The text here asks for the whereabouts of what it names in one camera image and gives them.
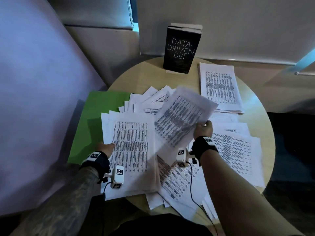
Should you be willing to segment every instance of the wooden tabletop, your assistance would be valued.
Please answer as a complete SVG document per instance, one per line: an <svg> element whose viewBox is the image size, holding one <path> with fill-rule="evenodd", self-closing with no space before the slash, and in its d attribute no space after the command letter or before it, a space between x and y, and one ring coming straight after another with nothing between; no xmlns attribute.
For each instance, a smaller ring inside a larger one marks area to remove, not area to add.
<svg viewBox="0 0 315 236"><path fill-rule="evenodd" d="M168 85L171 88L176 88L180 85L190 88L200 94L201 92L197 70L197 64L200 62L211 63L203 59L194 58L188 74L169 74L163 69L163 57L157 57L141 62L128 69L118 79L116 79L109 89L143 94L150 86L160 90L165 85ZM261 140L263 155L262 165L265 184L267 185L273 171L273 164L275 160L275 139L273 129L266 110L254 92L238 77L236 77L236 80L245 112L244 114L239 115L239 121L247 123L251 136L258 137ZM260 187L256 188L261 193L264 190ZM178 215L172 207L165 208L163 205L150 210L144 194L127 197L127 199L139 209L152 215L165 213ZM193 221L206 226L211 224L200 209L197 210Z"/></svg>

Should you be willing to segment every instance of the book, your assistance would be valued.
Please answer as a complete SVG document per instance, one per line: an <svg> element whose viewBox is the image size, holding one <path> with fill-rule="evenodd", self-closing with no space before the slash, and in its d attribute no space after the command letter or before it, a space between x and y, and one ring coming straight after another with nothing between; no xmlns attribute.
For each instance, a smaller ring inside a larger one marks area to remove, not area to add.
<svg viewBox="0 0 315 236"><path fill-rule="evenodd" d="M194 59L202 25L171 23L167 28L163 68L187 74Z"/></svg>

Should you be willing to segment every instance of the black cable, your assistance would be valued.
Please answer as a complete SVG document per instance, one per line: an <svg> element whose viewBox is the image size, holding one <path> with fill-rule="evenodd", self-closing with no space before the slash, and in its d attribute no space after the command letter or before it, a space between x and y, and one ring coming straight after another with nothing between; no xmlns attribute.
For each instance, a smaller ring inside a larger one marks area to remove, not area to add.
<svg viewBox="0 0 315 236"><path fill-rule="evenodd" d="M191 200L204 212L204 214L207 216L207 218L210 220L211 224L214 226L215 228L215 232L216 234L218 235L218 231L216 230L216 227L215 225L213 224L211 218L208 216L207 212L200 206L198 205L192 198L192 192L191 192L191 185L192 185L192 166L191 166L191 163L186 161L189 165L190 165L190 169L191 169L191 179L190 179L190 196L191 196Z"/></svg>
<svg viewBox="0 0 315 236"><path fill-rule="evenodd" d="M103 191L104 204L105 204L105 199L106 199L105 189L106 189L106 186L107 186L108 184L110 184L110 183L112 183L112 182L108 182L108 183L105 185L105 187L104 187L104 191ZM103 212L102 212L102 236L104 236L104 229L105 229L104 221L105 221L105 219L104 219L104 211L103 211Z"/></svg>

